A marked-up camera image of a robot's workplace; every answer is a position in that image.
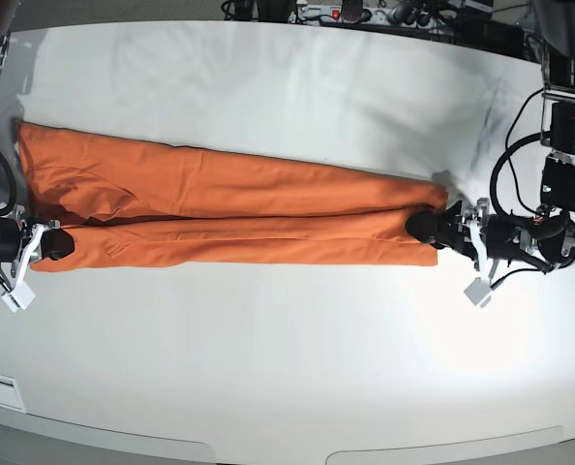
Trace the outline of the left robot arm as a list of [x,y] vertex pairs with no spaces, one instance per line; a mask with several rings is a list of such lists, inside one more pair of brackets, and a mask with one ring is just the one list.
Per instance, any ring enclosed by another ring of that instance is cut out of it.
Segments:
[[[474,206],[411,215],[406,231],[421,243],[450,248],[484,270],[488,261],[521,262],[548,273],[575,262],[575,1],[524,1],[515,25],[496,21],[490,1],[402,1],[387,13],[394,34],[525,59],[541,67],[537,133],[507,140],[490,177],[489,195]],[[521,148],[549,148],[539,204],[527,216],[505,211],[499,174]]]

